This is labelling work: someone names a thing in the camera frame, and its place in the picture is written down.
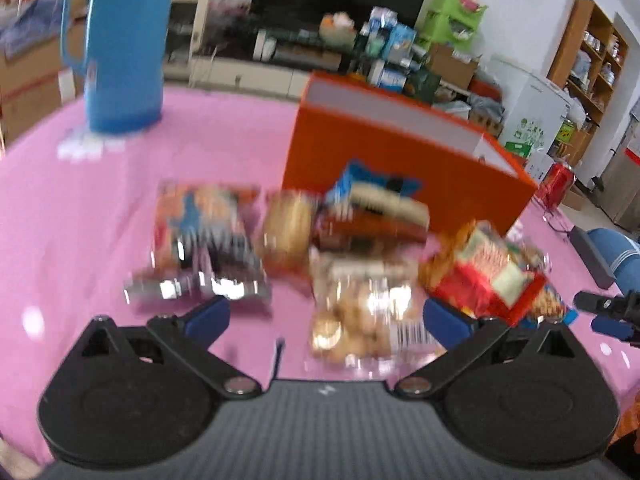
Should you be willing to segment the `clear bag of small cookies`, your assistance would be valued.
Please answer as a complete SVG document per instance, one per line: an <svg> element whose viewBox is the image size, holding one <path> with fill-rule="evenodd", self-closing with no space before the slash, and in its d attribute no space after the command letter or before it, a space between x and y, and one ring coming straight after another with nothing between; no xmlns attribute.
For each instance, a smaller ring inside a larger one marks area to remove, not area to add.
<svg viewBox="0 0 640 480"><path fill-rule="evenodd" d="M314 293L309 353L329 367L381 375L442 355L424 326L418 263L406 258L310 254Z"/></svg>

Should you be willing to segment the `blue chair seat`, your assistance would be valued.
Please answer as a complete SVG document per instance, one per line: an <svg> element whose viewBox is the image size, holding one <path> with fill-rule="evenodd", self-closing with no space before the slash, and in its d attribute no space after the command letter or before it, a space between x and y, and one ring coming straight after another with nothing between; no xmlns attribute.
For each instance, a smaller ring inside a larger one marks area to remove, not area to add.
<svg viewBox="0 0 640 480"><path fill-rule="evenodd" d="M605 228L590 230L592 244L610 268L620 291L638 292L640 288L639 243L617 231Z"/></svg>

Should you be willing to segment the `red peanut snack bag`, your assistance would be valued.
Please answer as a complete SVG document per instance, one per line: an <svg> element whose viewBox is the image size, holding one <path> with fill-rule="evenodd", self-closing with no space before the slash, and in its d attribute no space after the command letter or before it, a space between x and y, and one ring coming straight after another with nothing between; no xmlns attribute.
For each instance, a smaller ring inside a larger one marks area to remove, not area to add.
<svg viewBox="0 0 640 480"><path fill-rule="evenodd" d="M549 284L533 248L511 244L487 221L472 221L440 238L440 248L419 264L427 295L471 318L501 318L510 326L562 322L567 306Z"/></svg>

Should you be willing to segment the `silver foil biscuit pack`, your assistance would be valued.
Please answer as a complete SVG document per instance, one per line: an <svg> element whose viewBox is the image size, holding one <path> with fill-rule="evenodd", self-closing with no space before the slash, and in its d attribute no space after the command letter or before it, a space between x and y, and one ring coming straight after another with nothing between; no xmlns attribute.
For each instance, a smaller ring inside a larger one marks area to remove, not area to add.
<svg viewBox="0 0 640 480"><path fill-rule="evenodd" d="M187 296L271 300L271 286L243 214L260 188L164 182L158 190L150 264L124 286L128 304Z"/></svg>

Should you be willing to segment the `eyeglasses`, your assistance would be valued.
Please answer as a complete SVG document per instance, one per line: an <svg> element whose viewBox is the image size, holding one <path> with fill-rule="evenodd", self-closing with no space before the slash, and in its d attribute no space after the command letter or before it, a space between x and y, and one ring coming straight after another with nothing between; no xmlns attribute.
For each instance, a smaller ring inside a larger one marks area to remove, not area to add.
<svg viewBox="0 0 640 480"><path fill-rule="evenodd" d="M552 229L553 232L564 236L570 235L573 228L562 221L563 217L557 209L547 207L544 201L538 196L534 196L532 202L541 211L542 221Z"/></svg>

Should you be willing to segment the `red soda can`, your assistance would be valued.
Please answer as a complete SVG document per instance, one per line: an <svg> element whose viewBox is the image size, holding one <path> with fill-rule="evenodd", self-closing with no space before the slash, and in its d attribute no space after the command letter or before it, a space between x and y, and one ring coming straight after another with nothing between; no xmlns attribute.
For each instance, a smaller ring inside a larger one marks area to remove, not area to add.
<svg viewBox="0 0 640 480"><path fill-rule="evenodd" d="M576 180L574 169L562 159L556 160L535 194L545 210L555 210Z"/></svg>

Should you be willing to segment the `brown chocolate cookie pack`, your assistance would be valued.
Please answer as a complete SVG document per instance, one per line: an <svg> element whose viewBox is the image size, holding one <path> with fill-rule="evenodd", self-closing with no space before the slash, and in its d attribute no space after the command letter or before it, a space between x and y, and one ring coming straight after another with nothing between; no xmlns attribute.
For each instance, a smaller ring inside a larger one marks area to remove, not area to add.
<svg viewBox="0 0 640 480"><path fill-rule="evenodd" d="M307 273L318 208L318 196L304 191L281 190L267 195L255 246L268 275Z"/></svg>

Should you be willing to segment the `blue snack pack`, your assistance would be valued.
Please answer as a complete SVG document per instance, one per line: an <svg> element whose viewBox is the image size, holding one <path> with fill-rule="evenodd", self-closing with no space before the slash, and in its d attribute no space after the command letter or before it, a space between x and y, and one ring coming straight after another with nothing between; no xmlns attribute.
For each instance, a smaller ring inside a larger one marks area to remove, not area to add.
<svg viewBox="0 0 640 480"><path fill-rule="evenodd" d="M423 245L431 216L416 199L421 188L415 178L382 174L353 160L324 193L312 241L324 252L369 255Z"/></svg>

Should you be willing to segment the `orange storage box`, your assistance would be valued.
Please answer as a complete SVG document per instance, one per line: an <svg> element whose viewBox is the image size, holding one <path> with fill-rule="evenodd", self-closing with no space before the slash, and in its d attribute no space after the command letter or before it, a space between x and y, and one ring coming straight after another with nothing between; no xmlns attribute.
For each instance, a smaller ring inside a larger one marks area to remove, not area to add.
<svg viewBox="0 0 640 480"><path fill-rule="evenodd" d="M326 192L350 162L413 178L431 231L487 220L506 234L537 183L480 128L347 77L314 73L299 102L282 185Z"/></svg>

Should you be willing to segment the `white chest freezer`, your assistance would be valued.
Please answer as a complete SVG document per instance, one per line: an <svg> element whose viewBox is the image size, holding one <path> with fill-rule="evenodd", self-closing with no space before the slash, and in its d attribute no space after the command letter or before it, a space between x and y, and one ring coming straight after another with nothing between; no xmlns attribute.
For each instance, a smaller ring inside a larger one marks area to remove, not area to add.
<svg viewBox="0 0 640 480"><path fill-rule="evenodd" d="M491 55L487 70L502 92L498 142L525 159L534 151L547 153L570 112L570 96L545 76L502 55Z"/></svg>

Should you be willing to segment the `wooden shelf unit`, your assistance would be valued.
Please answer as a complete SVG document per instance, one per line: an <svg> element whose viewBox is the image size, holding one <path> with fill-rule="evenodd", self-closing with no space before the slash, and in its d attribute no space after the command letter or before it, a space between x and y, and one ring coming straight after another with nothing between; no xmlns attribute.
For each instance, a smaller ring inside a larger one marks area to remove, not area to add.
<svg viewBox="0 0 640 480"><path fill-rule="evenodd" d="M571 136L561 136L558 155L577 166L597 135L629 51L628 42L593 0L574 0L547 77L586 114Z"/></svg>

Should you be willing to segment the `white TV cabinet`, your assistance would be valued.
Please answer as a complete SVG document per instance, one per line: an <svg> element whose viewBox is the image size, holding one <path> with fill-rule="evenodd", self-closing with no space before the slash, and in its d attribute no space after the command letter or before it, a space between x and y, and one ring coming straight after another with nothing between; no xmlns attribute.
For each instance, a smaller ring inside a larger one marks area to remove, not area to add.
<svg viewBox="0 0 640 480"><path fill-rule="evenodd" d="M253 61L219 56L194 56L190 61L165 63L167 81L190 88L225 91L299 101L310 73Z"/></svg>

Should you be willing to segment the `large cardboard box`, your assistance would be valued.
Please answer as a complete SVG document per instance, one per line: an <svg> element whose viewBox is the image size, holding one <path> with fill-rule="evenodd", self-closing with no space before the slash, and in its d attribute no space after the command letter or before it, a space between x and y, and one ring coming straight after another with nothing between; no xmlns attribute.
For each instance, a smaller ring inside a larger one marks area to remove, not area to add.
<svg viewBox="0 0 640 480"><path fill-rule="evenodd" d="M8 58L1 55L1 136L10 145L84 91L84 78L61 60L58 36Z"/></svg>

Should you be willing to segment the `green plastic rack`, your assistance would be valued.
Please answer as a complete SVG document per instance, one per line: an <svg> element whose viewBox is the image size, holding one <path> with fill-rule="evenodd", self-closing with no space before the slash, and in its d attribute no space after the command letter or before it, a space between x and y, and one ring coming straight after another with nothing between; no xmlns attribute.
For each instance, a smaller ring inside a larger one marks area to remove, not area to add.
<svg viewBox="0 0 640 480"><path fill-rule="evenodd" d="M432 0L420 31L423 47L444 44L470 52L488 6L477 0Z"/></svg>

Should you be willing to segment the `blue thermos jug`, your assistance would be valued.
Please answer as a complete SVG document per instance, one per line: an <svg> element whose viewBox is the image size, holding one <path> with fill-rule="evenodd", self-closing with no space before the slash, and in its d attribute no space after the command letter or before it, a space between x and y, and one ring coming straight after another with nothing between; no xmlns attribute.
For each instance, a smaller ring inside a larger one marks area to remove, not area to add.
<svg viewBox="0 0 640 480"><path fill-rule="evenodd" d="M70 0L63 0L62 61L84 77L89 128L125 134L162 116L163 59L171 0L89 0L84 57L67 49Z"/></svg>

